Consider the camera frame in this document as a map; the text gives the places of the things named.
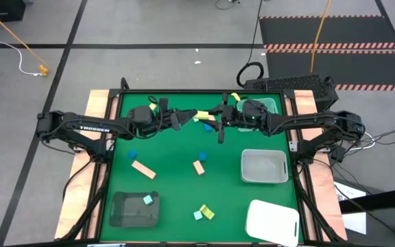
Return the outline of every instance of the red striped mat edge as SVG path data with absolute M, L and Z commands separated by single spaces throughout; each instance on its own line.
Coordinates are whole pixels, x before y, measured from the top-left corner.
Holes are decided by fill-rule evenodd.
M 313 49 L 313 44 L 271 44 L 265 49 Z M 395 49 L 395 43 L 320 43 L 315 49 Z
M 345 91 L 395 91 L 395 85 L 353 85 L 353 84 L 338 84 L 335 90 Z
M 382 17 L 378 14 L 361 14 L 361 15 L 329 15 L 326 18 L 368 18 L 368 17 Z M 292 15 L 292 16 L 260 16 L 260 19 L 301 19 L 301 18 L 322 18 L 319 15 L 311 15 L 311 16 L 301 16 L 301 15 Z
M 312 53 L 312 49 L 268 49 L 267 53 Z M 395 54 L 395 50 L 317 49 L 316 54 Z

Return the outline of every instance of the black floor mat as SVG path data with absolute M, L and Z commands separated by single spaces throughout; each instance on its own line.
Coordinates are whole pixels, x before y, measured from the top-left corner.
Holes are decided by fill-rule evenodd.
M 261 17 L 263 44 L 311 44 L 320 21 L 319 16 Z M 324 21 L 318 40 L 321 43 L 364 43 L 360 48 L 367 48 L 369 43 L 368 48 L 391 48 L 391 43 L 395 46 L 395 34 L 382 16 L 331 16 Z
M 310 63 L 311 51 L 267 54 L 271 78 L 308 74 Z M 320 53 L 315 55 L 314 71 L 331 76 L 341 90 L 395 90 L 395 53 Z

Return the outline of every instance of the teal block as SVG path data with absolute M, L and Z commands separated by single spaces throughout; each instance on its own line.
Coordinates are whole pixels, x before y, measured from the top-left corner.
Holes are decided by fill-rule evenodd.
M 151 197 L 150 195 L 145 196 L 145 197 L 143 198 L 143 200 L 144 200 L 144 203 L 145 203 L 146 205 L 150 205 L 150 204 L 152 204 L 152 203 L 154 202 L 153 199 L 152 199 L 152 197 Z
M 200 220 L 202 219 L 202 213 L 200 211 L 196 211 L 193 213 L 195 216 L 195 220 Z

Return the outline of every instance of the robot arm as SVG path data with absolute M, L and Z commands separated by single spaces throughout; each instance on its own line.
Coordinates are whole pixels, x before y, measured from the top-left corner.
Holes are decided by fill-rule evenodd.
M 173 128 L 179 130 L 198 112 L 193 110 L 168 109 L 168 99 L 162 98 L 158 110 L 152 111 L 149 106 L 138 106 L 128 112 L 126 117 L 118 119 L 103 119 L 53 111 L 38 114 L 36 135 L 43 141 L 60 139 L 69 144 L 71 149 L 82 148 L 96 161 L 108 160 L 105 140 L 92 140 L 76 132 L 89 130 L 110 133 L 116 138 L 125 140 L 148 139 L 156 133 Z M 224 128 L 249 128 L 260 131 L 267 137 L 280 134 L 286 130 L 305 128 L 323 128 L 325 132 L 310 141 L 300 141 L 297 144 L 297 157 L 309 162 L 315 153 L 337 141 L 356 141 L 365 132 L 358 115 L 346 111 L 325 111 L 318 114 L 282 116 L 267 111 L 262 103 L 248 99 L 242 111 L 228 105 L 228 94 L 222 97 L 222 104 L 207 110 L 210 115 L 220 115 L 219 121 L 201 120 L 219 132 L 218 142 L 224 142 Z

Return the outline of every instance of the green mat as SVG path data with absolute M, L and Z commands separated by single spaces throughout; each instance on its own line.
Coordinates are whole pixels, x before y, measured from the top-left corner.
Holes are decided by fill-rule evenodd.
M 168 97 L 170 108 L 213 108 L 222 101 L 221 94 L 152 94 Z M 121 116 L 135 106 L 148 105 L 146 94 L 125 94 Z M 280 95 L 240 95 L 249 98 L 271 97 L 282 112 Z M 230 97 L 229 104 L 234 104 Z M 123 242 L 261 242 L 245 231 L 246 213 L 252 200 L 258 199 L 297 209 L 294 183 L 279 185 L 252 184 L 241 180 L 241 152 L 244 149 L 282 150 L 289 157 L 285 133 L 264 137 L 260 132 L 225 129 L 225 142 L 217 143 L 215 131 L 205 132 L 203 123 L 191 120 L 179 132 L 172 129 L 148 140 L 117 140 L 108 197 L 100 240 Z M 154 170 L 151 180 L 131 167 L 129 150 L 137 160 Z M 198 176 L 193 162 L 199 152 L 207 153 L 202 162 L 203 176 Z M 116 191 L 150 192 L 160 196 L 159 222 L 153 228 L 117 228 L 109 225 L 112 195 Z M 205 204 L 215 213 L 212 220 L 196 221 L 193 212 Z

